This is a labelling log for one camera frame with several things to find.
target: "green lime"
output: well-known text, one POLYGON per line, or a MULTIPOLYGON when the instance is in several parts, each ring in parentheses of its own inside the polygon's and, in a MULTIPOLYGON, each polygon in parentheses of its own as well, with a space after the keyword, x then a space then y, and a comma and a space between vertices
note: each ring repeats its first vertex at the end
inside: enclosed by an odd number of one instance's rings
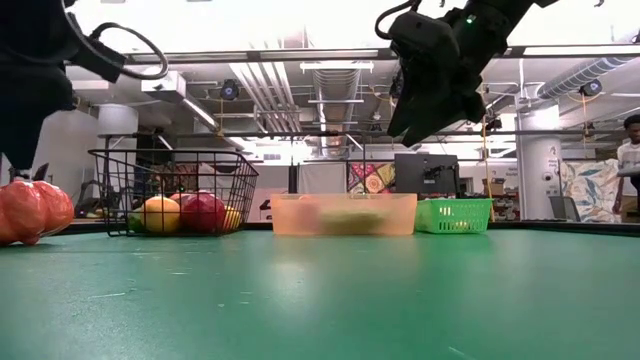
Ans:
POLYGON ((147 231, 147 229, 142 224, 142 220, 140 220, 141 212, 142 209, 134 210, 129 214, 129 218, 127 219, 127 226, 129 227, 129 230, 138 234, 147 231))

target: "fluorescent light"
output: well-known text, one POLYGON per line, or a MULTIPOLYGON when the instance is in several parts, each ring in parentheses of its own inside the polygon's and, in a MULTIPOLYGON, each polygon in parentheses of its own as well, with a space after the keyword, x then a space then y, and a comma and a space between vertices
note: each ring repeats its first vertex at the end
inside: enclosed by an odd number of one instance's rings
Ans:
POLYGON ((309 59, 349 59, 349 58, 377 58, 378 50, 376 49, 356 49, 356 50, 274 50, 266 51, 260 54, 262 60, 277 61, 290 58, 309 59))
POLYGON ((575 56, 575 55, 637 55, 640 45, 584 45, 584 46, 533 46, 524 50, 524 56, 575 56))
POLYGON ((628 93, 613 93, 611 96, 615 97, 627 97, 627 98, 638 98, 640 94, 628 94, 628 93))
POLYGON ((373 70, 372 62, 356 62, 356 63, 333 63, 333 62, 319 62, 319 63, 301 63, 300 69, 302 70, 373 70))
POLYGON ((242 152, 246 153, 256 153, 256 145, 252 142, 246 141, 243 138, 239 137, 226 137, 224 138, 226 142, 233 145, 235 148, 240 149, 242 152))
POLYGON ((364 99, 346 99, 346 100, 307 100, 309 104, 363 104, 364 99))
POLYGON ((501 152, 499 152, 497 154, 491 154, 489 156, 491 156, 494 159, 499 159, 499 158, 502 158, 503 156, 505 156, 505 155, 507 155, 509 153, 512 153, 513 151, 515 151, 515 149, 516 149, 516 146, 513 145, 513 147, 507 148, 506 150, 503 150, 503 151, 501 151, 501 152))

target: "computer monitor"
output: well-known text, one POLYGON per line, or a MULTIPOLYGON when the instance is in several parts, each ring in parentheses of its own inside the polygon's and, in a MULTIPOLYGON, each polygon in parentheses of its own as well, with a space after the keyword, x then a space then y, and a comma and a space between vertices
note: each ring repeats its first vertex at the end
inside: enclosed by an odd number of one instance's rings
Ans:
POLYGON ((455 155, 395 154, 396 192, 460 197, 455 155))

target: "person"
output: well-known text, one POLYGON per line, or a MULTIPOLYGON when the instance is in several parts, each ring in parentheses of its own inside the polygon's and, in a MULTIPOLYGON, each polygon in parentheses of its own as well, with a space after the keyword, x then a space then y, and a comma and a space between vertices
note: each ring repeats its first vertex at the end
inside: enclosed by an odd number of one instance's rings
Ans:
MULTIPOLYGON (((631 141, 618 148, 618 167, 620 170, 640 167, 640 114, 629 116, 624 121, 624 128, 631 141)), ((629 212, 638 210, 639 180, 638 177, 626 177, 620 178, 618 183, 613 213, 621 215, 623 223, 638 222, 638 218, 629 216, 629 212)))

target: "green table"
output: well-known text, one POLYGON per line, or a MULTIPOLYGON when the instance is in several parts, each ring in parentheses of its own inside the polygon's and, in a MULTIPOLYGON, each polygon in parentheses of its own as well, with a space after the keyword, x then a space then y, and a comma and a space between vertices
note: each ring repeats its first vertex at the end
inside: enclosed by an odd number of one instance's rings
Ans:
POLYGON ((640 359, 640 239, 46 239, 0 249, 0 359, 640 359))

